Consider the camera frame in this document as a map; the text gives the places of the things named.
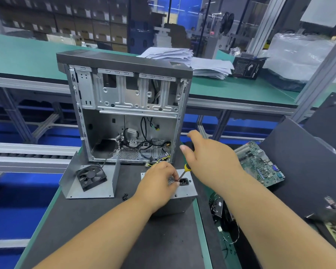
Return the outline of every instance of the hexagonal mesh vent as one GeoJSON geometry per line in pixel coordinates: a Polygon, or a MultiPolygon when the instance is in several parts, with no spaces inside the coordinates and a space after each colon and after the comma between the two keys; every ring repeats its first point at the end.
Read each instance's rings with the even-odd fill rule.
{"type": "Polygon", "coordinates": [[[120,151],[121,160],[135,160],[138,157],[138,151],[135,149],[124,148],[120,151]]]}

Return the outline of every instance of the hand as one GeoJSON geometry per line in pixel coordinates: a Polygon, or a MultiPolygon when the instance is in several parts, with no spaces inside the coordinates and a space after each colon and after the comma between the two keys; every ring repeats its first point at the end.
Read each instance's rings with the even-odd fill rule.
{"type": "Polygon", "coordinates": [[[139,183],[134,197],[142,200],[154,213],[175,193],[179,186],[178,179],[177,170],[170,163],[162,161],[154,164],[139,183]],[[171,176],[176,182],[168,185],[171,176]]]}
{"type": "Polygon", "coordinates": [[[218,194],[224,180],[244,173],[237,155],[228,145],[203,139],[197,130],[190,131],[188,137],[192,139],[195,151],[186,145],[180,147],[189,166],[201,182],[218,194]]]}

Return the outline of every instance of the person's right hand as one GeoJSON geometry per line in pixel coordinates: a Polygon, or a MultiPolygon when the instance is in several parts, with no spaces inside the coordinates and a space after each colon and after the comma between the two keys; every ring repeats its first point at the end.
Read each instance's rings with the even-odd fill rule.
{"type": "Polygon", "coordinates": [[[244,170],[228,145],[203,139],[197,130],[190,131],[188,137],[191,138],[195,151],[186,145],[181,145],[180,148],[195,176],[205,185],[219,194],[224,180],[242,176],[244,170]]]}

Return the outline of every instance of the forearm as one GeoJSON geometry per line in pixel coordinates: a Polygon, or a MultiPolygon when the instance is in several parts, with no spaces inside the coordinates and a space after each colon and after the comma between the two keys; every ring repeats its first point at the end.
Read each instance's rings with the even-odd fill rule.
{"type": "Polygon", "coordinates": [[[217,192],[264,268],[336,268],[336,250],[246,172],[224,180],[217,192]]]}
{"type": "Polygon", "coordinates": [[[132,197],[104,214],[35,268],[119,268],[152,211],[132,197]]]}

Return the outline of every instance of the cooling fan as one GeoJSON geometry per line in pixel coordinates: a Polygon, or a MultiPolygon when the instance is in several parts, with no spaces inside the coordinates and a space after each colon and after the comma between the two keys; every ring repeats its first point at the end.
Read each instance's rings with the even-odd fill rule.
{"type": "Polygon", "coordinates": [[[107,181],[107,176],[99,165],[90,165],[76,172],[82,190],[87,191],[107,181]]]}

